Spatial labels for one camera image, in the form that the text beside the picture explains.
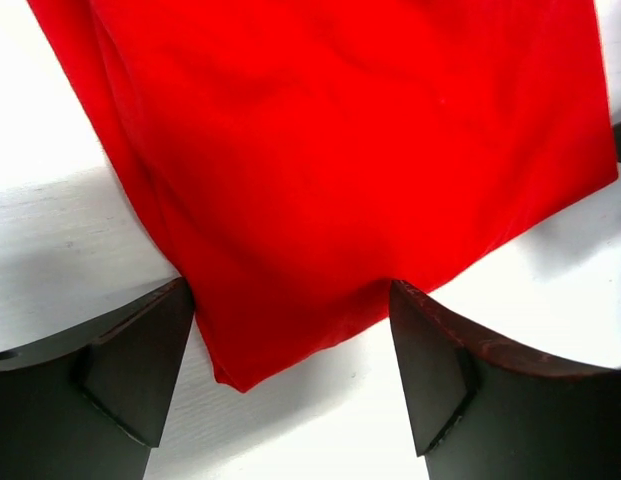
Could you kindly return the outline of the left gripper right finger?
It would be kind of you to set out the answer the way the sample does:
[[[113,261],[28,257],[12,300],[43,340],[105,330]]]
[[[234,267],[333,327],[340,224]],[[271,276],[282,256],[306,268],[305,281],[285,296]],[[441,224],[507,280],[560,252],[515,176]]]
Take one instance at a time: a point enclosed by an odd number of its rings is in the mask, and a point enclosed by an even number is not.
[[[433,479],[621,479],[621,369],[518,343],[392,283],[416,453]]]

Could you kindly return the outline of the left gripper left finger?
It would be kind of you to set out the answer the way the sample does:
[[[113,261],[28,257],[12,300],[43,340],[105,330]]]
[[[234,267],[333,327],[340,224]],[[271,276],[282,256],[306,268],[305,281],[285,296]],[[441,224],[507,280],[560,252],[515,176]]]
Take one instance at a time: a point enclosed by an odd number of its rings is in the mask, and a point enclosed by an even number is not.
[[[0,352],[0,479],[141,479],[159,446],[194,315],[174,279]]]

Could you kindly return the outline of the red t shirt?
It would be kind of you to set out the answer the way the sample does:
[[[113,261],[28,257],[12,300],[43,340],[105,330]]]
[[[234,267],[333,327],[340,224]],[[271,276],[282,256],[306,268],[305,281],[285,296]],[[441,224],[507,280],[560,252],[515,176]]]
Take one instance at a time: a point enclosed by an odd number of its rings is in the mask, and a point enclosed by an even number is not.
[[[34,1],[245,392],[617,179],[591,1]]]

